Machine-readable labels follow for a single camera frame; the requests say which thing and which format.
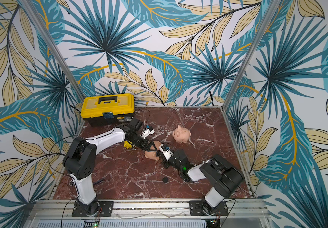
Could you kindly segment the orange piggy bank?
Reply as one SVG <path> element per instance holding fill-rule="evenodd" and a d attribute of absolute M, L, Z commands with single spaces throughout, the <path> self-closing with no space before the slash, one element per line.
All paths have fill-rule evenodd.
<path fill-rule="evenodd" d="M 158 161 L 160 158 L 156 155 L 156 152 L 159 150 L 161 143 L 159 141 L 154 141 L 154 145 L 152 145 L 149 151 L 145 151 L 145 158 Z"/>

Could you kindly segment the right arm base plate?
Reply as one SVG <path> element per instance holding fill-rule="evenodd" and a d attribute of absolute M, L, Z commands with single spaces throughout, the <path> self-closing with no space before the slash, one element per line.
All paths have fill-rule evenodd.
<path fill-rule="evenodd" d="M 223 216 L 229 214 L 228 207 L 224 201 L 221 201 L 217 206 L 211 206 L 204 199 L 190 200 L 189 209 L 191 216 Z"/>

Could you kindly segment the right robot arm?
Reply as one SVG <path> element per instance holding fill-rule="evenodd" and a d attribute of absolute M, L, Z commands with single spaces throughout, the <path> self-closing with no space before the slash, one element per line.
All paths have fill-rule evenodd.
<path fill-rule="evenodd" d="M 212 188 L 201 200 L 189 202 L 191 216 L 228 215 L 225 199 L 228 199 L 244 182 L 243 174 L 222 156 L 215 154 L 201 164 L 189 162 L 184 150 L 171 151 L 163 144 L 155 153 L 164 168 L 173 167 L 178 170 L 184 182 L 198 182 L 206 179 Z"/>

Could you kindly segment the yellow piggy bank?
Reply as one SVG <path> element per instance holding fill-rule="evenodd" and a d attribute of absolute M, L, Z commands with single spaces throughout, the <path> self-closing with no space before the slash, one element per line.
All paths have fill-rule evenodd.
<path fill-rule="evenodd" d="M 133 148 L 133 145 L 129 141 L 125 141 L 124 142 L 124 147 L 127 148 L 127 149 L 131 149 L 131 148 Z"/>

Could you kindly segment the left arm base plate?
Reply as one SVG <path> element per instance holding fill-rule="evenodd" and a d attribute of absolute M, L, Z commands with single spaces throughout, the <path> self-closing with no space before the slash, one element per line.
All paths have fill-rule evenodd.
<path fill-rule="evenodd" d="M 94 200 L 86 205 L 76 200 L 72 217 L 110 217 L 113 210 L 113 201 Z"/>

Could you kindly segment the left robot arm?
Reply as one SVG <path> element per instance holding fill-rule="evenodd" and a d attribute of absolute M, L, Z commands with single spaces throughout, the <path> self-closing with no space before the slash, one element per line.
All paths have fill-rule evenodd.
<path fill-rule="evenodd" d="M 76 137 L 63 160 L 68 175 L 73 179 L 77 190 L 77 201 L 84 206 L 94 204 L 96 192 L 93 187 L 92 172 L 95 168 L 96 155 L 105 149 L 125 141 L 144 151 L 154 146 L 147 139 L 154 133 L 152 127 L 145 127 L 142 133 L 129 125 L 120 125 L 112 130 L 91 138 Z"/>

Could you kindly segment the pink piggy bank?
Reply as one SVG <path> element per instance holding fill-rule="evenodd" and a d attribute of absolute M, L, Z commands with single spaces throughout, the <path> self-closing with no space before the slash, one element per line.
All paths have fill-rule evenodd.
<path fill-rule="evenodd" d="M 180 125 L 172 132 L 172 136 L 177 143 L 187 143 L 191 137 L 191 132 Z"/>

